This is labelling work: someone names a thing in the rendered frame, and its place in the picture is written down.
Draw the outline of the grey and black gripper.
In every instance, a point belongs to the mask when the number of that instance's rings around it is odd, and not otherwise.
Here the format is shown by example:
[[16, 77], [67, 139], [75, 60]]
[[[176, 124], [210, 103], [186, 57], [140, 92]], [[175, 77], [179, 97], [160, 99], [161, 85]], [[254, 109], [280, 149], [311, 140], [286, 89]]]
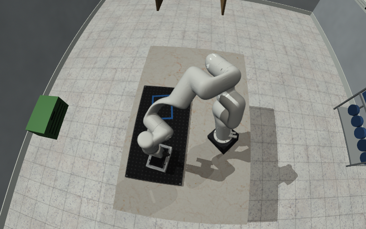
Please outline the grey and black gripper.
[[148, 154], [148, 155], [158, 157], [158, 158], [164, 158], [164, 157], [170, 156], [169, 153], [164, 152], [164, 149], [160, 145], [159, 145], [158, 151], [155, 154]]

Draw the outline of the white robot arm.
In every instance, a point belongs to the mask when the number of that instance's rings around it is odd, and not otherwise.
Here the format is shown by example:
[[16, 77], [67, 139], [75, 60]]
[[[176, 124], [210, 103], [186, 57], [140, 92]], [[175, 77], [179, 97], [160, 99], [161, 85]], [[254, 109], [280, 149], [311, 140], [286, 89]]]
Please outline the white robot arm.
[[[228, 62], [223, 56], [211, 53], [205, 59], [207, 72], [192, 66], [186, 70], [172, 93], [154, 102], [144, 116], [143, 123], [147, 131], [138, 135], [138, 145], [148, 154], [155, 154], [159, 144], [169, 140], [173, 129], [157, 114], [164, 105], [186, 109], [198, 95], [203, 100], [216, 97], [212, 106], [215, 119], [214, 138], [218, 143], [228, 143], [237, 138], [235, 129], [240, 124], [245, 99], [235, 90], [241, 79], [240, 70]], [[222, 123], [221, 121], [224, 123]]]

